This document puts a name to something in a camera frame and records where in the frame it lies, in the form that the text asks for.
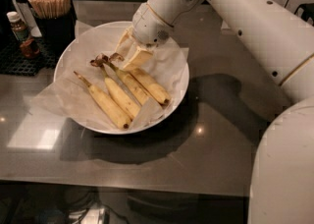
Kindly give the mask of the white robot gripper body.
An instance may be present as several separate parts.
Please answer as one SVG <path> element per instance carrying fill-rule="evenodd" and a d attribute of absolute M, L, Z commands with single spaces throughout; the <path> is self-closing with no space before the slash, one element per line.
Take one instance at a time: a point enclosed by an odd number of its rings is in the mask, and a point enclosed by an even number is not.
<path fill-rule="evenodd" d="M 144 45 L 164 44 L 170 37 L 169 27 L 147 3 L 142 3 L 132 17 L 132 35 Z"/>

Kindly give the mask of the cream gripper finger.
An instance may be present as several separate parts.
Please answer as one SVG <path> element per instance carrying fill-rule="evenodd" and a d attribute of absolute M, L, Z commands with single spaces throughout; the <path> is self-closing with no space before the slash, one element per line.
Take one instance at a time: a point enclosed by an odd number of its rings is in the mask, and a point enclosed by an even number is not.
<path fill-rule="evenodd" d="M 121 35 L 117 43 L 115 52 L 126 58 L 131 51 L 136 47 L 136 40 L 133 37 L 133 27 L 128 27 Z"/>
<path fill-rule="evenodd" d="M 125 70 L 129 70 L 141 67 L 152 56 L 153 52 L 151 50 L 147 50 L 146 48 L 136 46 L 129 52 L 129 54 L 125 58 L 123 68 Z"/>

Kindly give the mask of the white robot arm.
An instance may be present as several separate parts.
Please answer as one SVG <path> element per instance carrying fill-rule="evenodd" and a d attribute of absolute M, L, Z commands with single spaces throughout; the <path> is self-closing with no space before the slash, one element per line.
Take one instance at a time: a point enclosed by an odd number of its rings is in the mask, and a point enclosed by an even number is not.
<path fill-rule="evenodd" d="M 147 0 L 132 35 L 162 43 L 198 0 Z M 292 106 L 263 134 L 255 155 L 247 224 L 314 224 L 314 27 L 272 0 L 206 0 Z"/>

